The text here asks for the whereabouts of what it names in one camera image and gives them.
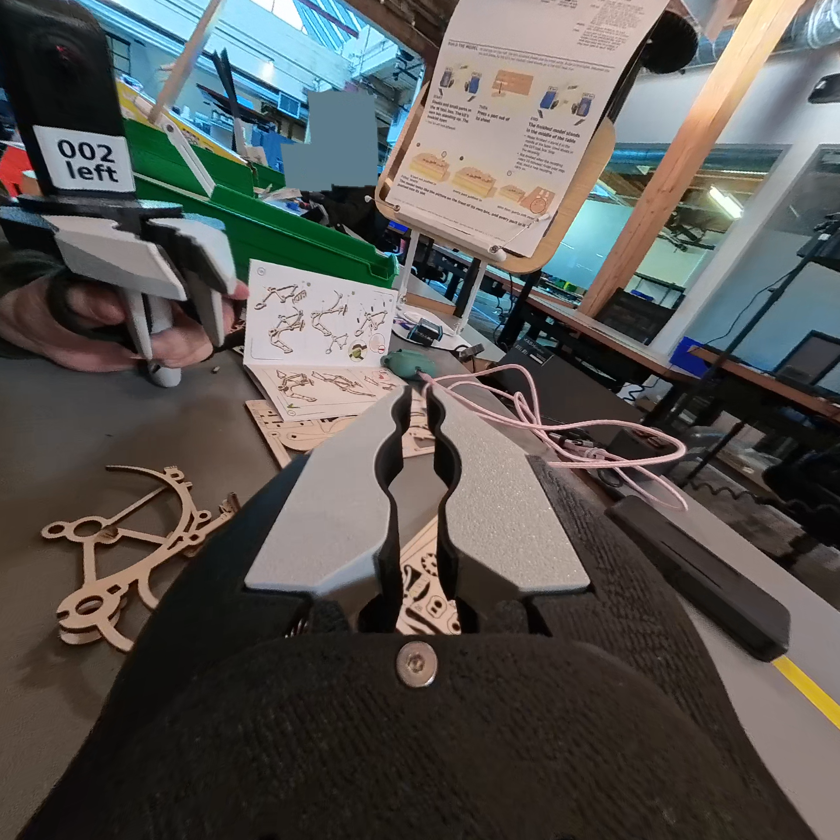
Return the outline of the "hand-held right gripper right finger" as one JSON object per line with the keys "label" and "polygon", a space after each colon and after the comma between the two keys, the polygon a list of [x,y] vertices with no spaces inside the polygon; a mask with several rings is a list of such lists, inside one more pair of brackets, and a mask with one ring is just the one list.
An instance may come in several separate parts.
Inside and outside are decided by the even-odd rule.
{"label": "hand-held right gripper right finger", "polygon": [[585,592],[591,579],[528,454],[440,385],[426,390],[437,512],[437,573],[464,603]]}

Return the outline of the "yellow box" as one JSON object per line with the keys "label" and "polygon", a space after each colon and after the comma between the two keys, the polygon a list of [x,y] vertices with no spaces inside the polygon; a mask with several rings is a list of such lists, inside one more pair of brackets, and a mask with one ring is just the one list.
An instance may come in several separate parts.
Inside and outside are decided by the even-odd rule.
{"label": "yellow box", "polygon": [[[154,102],[143,93],[142,86],[128,77],[120,77],[115,81],[123,117],[163,130],[161,123],[150,121],[150,114]],[[205,151],[210,151],[234,162],[243,162],[243,159],[235,152],[224,147],[205,132],[192,126],[189,122],[184,121],[181,117],[174,114],[173,111],[167,111],[165,115],[184,134],[190,145]]]}

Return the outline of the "wooden sheet of model parts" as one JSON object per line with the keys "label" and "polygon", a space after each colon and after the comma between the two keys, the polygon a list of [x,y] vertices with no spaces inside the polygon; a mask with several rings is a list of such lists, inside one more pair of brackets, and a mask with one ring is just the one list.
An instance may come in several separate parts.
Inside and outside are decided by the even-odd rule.
{"label": "wooden sheet of model parts", "polygon": [[[325,440],[344,430],[354,421],[353,416],[313,419],[300,422],[284,421],[271,405],[262,400],[247,401],[247,412],[265,439],[279,468],[291,462],[292,454],[306,454]],[[434,452],[434,436],[427,425],[425,400],[413,394],[411,422],[402,436],[405,459]]]}
{"label": "wooden sheet of model parts", "polygon": [[395,630],[403,635],[459,635],[461,624],[454,601],[448,600],[438,578],[438,518],[402,547],[402,606]]}

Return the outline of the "dark monitor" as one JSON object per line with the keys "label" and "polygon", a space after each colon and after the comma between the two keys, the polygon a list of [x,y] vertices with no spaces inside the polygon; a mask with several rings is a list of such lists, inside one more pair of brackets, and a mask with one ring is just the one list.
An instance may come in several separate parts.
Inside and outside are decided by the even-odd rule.
{"label": "dark monitor", "polygon": [[773,370],[773,378],[801,390],[836,392],[823,381],[834,376],[839,364],[839,338],[812,330]]}

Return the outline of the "wooden model assembly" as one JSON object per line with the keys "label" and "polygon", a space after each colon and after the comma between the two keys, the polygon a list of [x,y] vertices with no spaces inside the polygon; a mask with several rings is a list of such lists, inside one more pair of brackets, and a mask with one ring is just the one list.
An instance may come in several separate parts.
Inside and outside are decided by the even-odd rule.
{"label": "wooden model assembly", "polygon": [[[69,646],[104,642],[127,654],[134,640],[119,630],[130,595],[153,613],[160,603],[152,590],[152,576],[175,558],[191,559],[216,531],[240,510],[235,493],[227,494],[217,512],[199,508],[193,498],[193,483],[176,466],[162,470],[133,465],[108,465],[107,471],[135,474],[153,480],[154,488],[110,517],[90,515],[75,520],[57,520],[45,525],[42,539],[64,540],[80,548],[81,583],[56,608],[59,639]],[[126,521],[158,497],[172,497],[176,519],[163,533],[128,528]],[[121,542],[141,543],[148,550],[130,565],[102,575],[98,570],[98,549],[110,549]]]}

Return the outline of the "yellow tape strip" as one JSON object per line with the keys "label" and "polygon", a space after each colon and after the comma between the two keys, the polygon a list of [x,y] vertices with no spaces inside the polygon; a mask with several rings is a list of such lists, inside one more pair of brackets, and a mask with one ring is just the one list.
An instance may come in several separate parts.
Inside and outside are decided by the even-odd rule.
{"label": "yellow tape strip", "polygon": [[793,660],[781,656],[772,666],[805,698],[825,719],[839,729],[839,703],[807,675]]}

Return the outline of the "person's left hand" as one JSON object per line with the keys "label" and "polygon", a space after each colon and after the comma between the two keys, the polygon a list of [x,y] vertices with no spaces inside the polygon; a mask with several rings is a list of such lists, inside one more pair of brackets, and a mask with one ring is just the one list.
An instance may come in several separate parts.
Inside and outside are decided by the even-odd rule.
{"label": "person's left hand", "polygon": [[[1,335],[19,349],[60,367],[85,373],[111,373],[135,368],[139,355],[122,346],[77,335],[54,320],[47,306],[47,279],[10,291],[2,298]],[[118,292],[95,282],[81,282],[68,293],[70,310],[83,326],[95,329],[123,323]],[[208,359],[214,345],[201,324],[177,301],[170,301],[172,326],[153,334],[153,358],[166,368],[183,369]]]}

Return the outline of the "white assembly booklet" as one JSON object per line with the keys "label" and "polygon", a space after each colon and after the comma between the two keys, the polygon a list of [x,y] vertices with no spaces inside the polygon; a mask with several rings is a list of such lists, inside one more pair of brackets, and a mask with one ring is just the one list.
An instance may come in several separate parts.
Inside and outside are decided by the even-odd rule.
{"label": "white assembly booklet", "polygon": [[404,382],[384,367],[396,290],[252,259],[244,365],[284,421],[362,414]]}

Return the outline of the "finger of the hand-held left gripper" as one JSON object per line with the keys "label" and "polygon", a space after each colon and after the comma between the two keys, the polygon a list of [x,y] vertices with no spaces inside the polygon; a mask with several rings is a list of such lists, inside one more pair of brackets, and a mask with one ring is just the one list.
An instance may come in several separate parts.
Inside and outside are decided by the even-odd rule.
{"label": "finger of the hand-held left gripper", "polygon": [[54,238],[65,265],[87,277],[129,291],[185,301],[181,275],[162,248],[121,230],[100,217],[51,217]]}
{"label": "finger of the hand-held left gripper", "polygon": [[188,299],[215,348],[226,340],[224,299],[238,278],[224,225],[207,217],[158,217],[156,243],[180,272]]}

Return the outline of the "wooden post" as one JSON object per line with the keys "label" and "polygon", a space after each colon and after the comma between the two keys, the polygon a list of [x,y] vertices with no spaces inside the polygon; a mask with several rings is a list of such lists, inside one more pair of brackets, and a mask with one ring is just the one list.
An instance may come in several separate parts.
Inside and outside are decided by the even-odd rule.
{"label": "wooden post", "polygon": [[752,1],[693,101],[578,312],[593,318],[625,287],[803,1]]}

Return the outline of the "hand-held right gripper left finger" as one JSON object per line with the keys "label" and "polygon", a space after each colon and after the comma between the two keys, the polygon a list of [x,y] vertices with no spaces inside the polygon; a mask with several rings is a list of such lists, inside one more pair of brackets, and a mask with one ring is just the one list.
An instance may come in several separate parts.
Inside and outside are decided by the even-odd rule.
{"label": "hand-held right gripper left finger", "polygon": [[315,447],[245,577],[255,592],[338,603],[403,597],[396,504],[412,389],[402,385]]}

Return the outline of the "long wooden workbench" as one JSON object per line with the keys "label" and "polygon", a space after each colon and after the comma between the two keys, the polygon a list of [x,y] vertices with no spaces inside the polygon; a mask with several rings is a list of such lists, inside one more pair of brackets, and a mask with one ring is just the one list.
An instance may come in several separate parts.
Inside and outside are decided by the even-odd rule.
{"label": "long wooden workbench", "polygon": [[[435,261],[445,259],[449,263],[462,266],[466,277],[466,271],[472,262],[472,258],[441,245],[434,245],[431,248],[432,250],[428,252],[429,257]],[[524,282],[519,278],[511,278],[507,272],[493,266],[488,267],[486,273],[489,275],[490,281],[500,283],[505,292],[512,294],[514,299],[522,293]],[[539,290],[532,290],[525,300],[525,306],[526,309],[539,311],[544,316],[562,323],[573,333],[585,335],[596,343],[609,348],[612,352],[619,353],[634,363],[640,364],[651,375],[661,379],[679,378],[677,375],[681,375],[683,379],[687,377],[688,382],[693,382],[696,378],[693,374],[688,374],[670,363],[668,357],[662,353],[654,352],[650,347],[606,327],[606,325],[593,318],[580,314],[576,309],[566,306],[566,302],[557,297],[546,295]],[[705,362],[714,363],[718,361],[719,353],[699,346],[692,348],[689,355]],[[792,404],[797,411],[815,414],[824,417],[829,422],[838,424],[838,397],[824,398],[805,394],[790,385],[775,380],[769,374],[756,371],[731,359],[724,360],[717,369],[725,371],[729,375],[734,375],[741,381],[759,388],[762,392],[780,398],[785,403]]]}

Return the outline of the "teal rounded gadget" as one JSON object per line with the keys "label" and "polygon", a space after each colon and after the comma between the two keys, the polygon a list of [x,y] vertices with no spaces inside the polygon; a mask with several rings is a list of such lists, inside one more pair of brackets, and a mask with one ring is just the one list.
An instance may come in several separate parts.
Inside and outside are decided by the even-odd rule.
{"label": "teal rounded gadget", "polygon": [[425,382],[438,376],[436,364],[425,353],[397,349],[381,361],[382,366],[406,382]]}

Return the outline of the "green plastic bin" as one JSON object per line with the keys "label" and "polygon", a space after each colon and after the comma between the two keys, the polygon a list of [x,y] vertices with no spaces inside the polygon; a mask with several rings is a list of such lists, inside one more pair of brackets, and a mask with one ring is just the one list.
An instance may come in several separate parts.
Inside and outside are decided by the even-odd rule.
{"label": "green plastic bin", "polygon": [[247,280],[249,262],[259,259],[390,288],[399,266],[393,255],[322,226],[256,196],[256,187],[285,186],[284,175],[261,164],[242,164],[211,150],[193,147],[215,182],[207,196],[165,134],[144,122],[125,119],[124,131],[139,198],[181,205],[184,214],[224,224],[236,274]]}

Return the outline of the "printed instruction sheet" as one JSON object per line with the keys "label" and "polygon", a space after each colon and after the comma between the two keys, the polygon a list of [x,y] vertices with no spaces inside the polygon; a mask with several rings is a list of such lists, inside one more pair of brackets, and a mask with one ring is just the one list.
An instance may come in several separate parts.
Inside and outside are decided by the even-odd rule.
{"label": "printed instruction sheet", "polygon": [[531,257],[662,1],[458,2],[385,200],[480,253]]}

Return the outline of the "black round lamp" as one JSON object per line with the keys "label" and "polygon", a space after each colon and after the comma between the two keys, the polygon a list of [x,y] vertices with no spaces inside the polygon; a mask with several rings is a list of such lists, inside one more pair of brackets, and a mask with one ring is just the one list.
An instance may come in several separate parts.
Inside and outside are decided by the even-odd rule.
{"label": "black round lamp", "polygon": [[640,64],[660,76],[683,70],[693,60],[698,43],[693,25],[679,14],[665,10],[647,35]]}

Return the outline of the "long black bar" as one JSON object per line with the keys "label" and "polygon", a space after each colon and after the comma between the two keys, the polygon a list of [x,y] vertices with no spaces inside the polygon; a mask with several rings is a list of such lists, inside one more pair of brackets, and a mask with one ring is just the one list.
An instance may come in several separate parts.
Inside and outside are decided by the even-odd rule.
{"label": "long black bar", "polygon": [[787,608],[648,505],[628,496],[606,516],[647,556],[670,587],[753,658],[772,662],[787,654]]}

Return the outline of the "silver flexible duct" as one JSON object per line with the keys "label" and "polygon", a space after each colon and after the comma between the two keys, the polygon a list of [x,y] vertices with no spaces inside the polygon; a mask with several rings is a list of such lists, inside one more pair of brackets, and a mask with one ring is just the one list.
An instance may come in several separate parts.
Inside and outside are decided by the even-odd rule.
{"label": "silver flexible duct", "polygon": [[785,30],[775,52],[778,55],[808,50],[838,49],[839,2],[804,2]]}

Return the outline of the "wooden stick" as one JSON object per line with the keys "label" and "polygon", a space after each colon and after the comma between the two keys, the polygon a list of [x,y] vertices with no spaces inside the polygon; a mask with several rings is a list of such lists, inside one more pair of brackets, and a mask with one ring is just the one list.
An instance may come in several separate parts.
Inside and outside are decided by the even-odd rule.
{"label": "wooden stick", "polygon": [[168,115],[171,105],[175,103],[189,76],[192,75],[226,3],[226,1],[210,1],[206,6],[190,38],[186,41],[183,52],[175,61],[161,93],[154,101],[148,115],[148,121],[152,126],[162,126],[163,117]]}

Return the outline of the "blue bin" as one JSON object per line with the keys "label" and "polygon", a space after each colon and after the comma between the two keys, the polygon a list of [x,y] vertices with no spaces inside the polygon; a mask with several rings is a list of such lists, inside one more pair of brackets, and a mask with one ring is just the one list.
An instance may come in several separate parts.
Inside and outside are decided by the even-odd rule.
{"label": "blue bin", "polygon": [[703,377],[709,370],[711,363],[695,355],[693,352],[695,348],[702,346],[702,342],[694,340],[689,336],[684,336],[669,357],[671,366],[698,379]]}

